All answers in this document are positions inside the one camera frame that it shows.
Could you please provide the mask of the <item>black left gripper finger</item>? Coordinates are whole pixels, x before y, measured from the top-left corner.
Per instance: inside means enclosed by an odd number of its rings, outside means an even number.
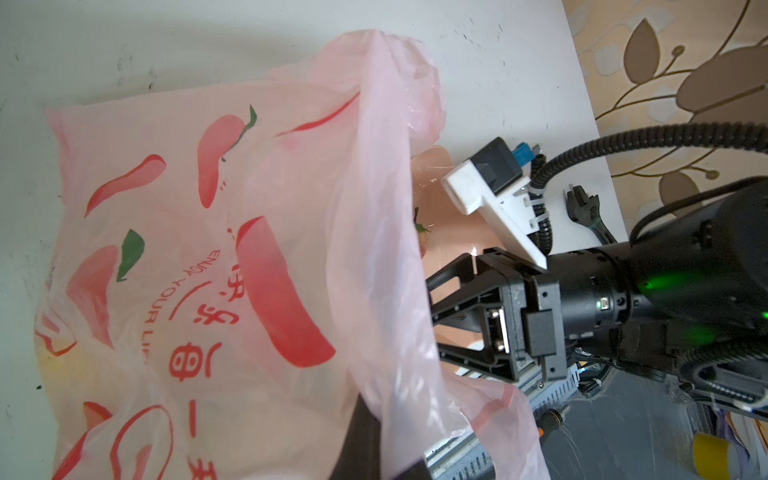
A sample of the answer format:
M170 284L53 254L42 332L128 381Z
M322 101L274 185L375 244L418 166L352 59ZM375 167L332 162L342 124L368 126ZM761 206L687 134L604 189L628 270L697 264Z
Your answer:
M385 479L381 466L381 422L357 397L346 437L330 480Z

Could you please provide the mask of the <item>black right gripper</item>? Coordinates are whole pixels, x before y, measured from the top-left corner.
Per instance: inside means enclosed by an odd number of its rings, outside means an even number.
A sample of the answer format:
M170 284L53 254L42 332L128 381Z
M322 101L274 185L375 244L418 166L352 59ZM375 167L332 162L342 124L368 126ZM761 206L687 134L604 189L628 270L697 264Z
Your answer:
M589 248L556 254L539 268L504 250L487 249L476 258L462 254L426 280L432 295L454 286L439 300L431 300L434 326L474 333L489 331L488 312L501 305L511 358L521 352L538 361L546 380L563 379L571 351L584 338L625 323L630 318L628 248ZM515 380L510 356L493 347L471 350L437 344L440 360L497 380Z

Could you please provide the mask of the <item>pink plastic bag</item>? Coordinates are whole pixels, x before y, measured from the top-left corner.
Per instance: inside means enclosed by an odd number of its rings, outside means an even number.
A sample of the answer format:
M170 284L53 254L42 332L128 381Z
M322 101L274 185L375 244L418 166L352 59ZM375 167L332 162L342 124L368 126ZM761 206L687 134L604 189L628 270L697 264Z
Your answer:
M329 479L359 395L385 479L450 435L413 223L444 126L421 42L350 32L261 82L48 118L55 478Z

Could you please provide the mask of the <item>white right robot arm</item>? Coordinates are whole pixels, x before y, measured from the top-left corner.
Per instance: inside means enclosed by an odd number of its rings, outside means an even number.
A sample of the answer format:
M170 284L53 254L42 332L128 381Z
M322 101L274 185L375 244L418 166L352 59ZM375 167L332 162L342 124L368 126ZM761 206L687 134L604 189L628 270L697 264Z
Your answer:
M767 181L751 177L663 207L629 241L553 255L546 268L490 248L427 279L457 280L431 306L437 326L478 332L442 361L509 383L580 361L663 381L696 401L767 416Z

